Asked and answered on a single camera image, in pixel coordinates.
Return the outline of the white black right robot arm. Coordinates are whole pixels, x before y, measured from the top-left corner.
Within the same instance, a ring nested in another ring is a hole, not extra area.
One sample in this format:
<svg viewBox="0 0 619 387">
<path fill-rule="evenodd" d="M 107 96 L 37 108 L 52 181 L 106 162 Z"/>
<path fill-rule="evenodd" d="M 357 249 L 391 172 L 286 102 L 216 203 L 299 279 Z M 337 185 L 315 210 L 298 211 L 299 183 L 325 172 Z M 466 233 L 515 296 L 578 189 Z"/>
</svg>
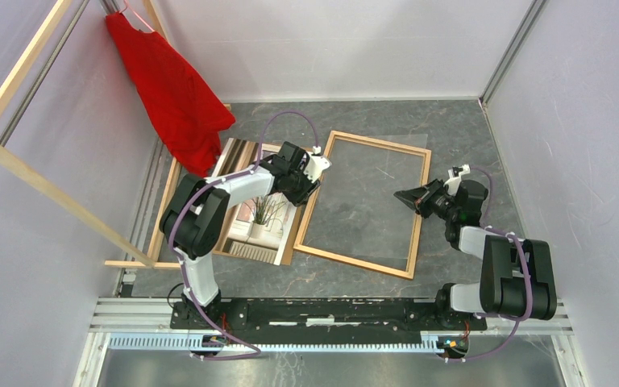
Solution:
<svg viewBox="0 0 619 387">
<path fill-rule="evenodd" d="M 433 316 L 444 329 L 457 327 L 466 313 L 523 321 L 550 320 L 557 310 L 549 244 L 482 227 L 482 205 L 488 194 L 484 185 L 473 180 L 453 185 L 435 180 L 394 193 L 415 214 L 443 220 L 446 241 L 481 261 L 476 283 L 448 283 L 437 292 Z"/>
</svg>

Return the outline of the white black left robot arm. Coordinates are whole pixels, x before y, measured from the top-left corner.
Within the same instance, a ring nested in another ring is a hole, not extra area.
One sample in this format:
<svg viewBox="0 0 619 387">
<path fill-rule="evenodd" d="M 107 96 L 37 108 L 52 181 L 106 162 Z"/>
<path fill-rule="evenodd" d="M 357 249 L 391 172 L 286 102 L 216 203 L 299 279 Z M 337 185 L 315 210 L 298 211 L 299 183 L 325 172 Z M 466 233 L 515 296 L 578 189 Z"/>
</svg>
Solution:
<svg viewBox="0 0 619 387">
<path fill-rule="evenodd" d="M 271 212 L 263 217 L 267 223 L 276 217 L 276 206 L 304 206 L 329 167 L 320 150 L 309 152 L 285 142 L 277 152 L 238 172 L 217 177 L 189 174 L 182 179 L 159 229 L 177 256 L 183 300 L 199 327 L 214 327 L 221 318 L 221 291 L 214 278 L 212 252 L 226 228 L 227 212 L 246 202 L 258 209 L 260 200 L 271 199 Z"/>
</svg>

